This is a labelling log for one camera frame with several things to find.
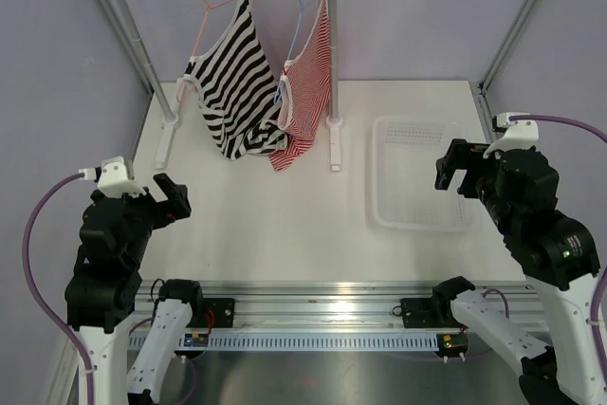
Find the black white striped tank top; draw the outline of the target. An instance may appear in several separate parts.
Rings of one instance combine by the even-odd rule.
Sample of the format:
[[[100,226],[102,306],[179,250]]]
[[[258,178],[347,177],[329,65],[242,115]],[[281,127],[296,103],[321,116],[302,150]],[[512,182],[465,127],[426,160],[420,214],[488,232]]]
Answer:
[[[288,134],[278,126],[277,81],[254,24],[251,0],[236,0],[234,14],[217,42],[192,56],[183,96],[194,95],[221,155],[270,156],[286,149]]]

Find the pink wire hanger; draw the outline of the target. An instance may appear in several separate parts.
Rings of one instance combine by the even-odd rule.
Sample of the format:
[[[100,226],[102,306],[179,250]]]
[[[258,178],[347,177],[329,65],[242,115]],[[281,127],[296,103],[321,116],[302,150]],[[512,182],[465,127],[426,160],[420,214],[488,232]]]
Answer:
[[[198,51],[198,48],[199,48],[199,45],[200,45],[200,42],[201,42],[201,38],[202,38],[205,26],[206,26],[207,21],[208,21],[209,13],[212,10],[220,9],[220,8],[222,8],[222,7],[230,4],[232,2],[235,2],[235,1],[237,1],[237,0],[225,0],[224,2],[221,2],[221,3],[218,3],[218,4],[213,4],[209,0],[202,0],[202,2],[204,4],[204,16],[203,16],[200,28],[198,30],[198,34],[197,34],[196,40],[195,40],[194,45],[193,45],[193,49],[192,49],[192,52],[191,52],[191,56],[192,57],[197,55],[197,51]],[[178,88],[177,88],[176,100],[177,100],[177,102],[179,104],[181,104],[186,99],[188,99],[190,97],[191,93],[193,92],[193,89],[191,88],[185,95],[183,95],[183,89],[185,88],[185,84],[186,83],[184,81],[182,81],[180,83],[180,85],[178,86]]]

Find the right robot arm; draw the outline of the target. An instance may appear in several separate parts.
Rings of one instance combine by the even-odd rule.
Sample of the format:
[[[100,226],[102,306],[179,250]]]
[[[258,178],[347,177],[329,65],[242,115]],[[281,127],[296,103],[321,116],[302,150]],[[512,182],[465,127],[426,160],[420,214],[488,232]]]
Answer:
[[[603,404],[606,333],[597,322],[596,243],[581,222],[556,206],[559,174],[535,148],[492,156],[488,145],[451,142],[436,162],[435,188],[477,199],[502,235],[542,304],[548,342],[541,341],[487,302],[463,277],[432,290],[432,318],[476,333],[518,378],[530,404]]]

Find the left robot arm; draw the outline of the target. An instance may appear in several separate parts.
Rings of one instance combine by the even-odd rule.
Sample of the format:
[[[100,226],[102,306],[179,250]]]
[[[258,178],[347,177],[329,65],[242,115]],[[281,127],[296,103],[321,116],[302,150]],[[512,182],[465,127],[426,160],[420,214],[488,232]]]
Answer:
[[[154,177],[165,198],[144,189],[110,197],[91,195],[81,244],[65,290],[67,324],[78,342],[86,404],[157,404],[171,358],[186,327],[198,325],[205,305],[196,281],[172,279],[158,293],[156,314],[134,364],[127,363],[139,269],[154,230],[192,214],[188,189],[166,174]]]

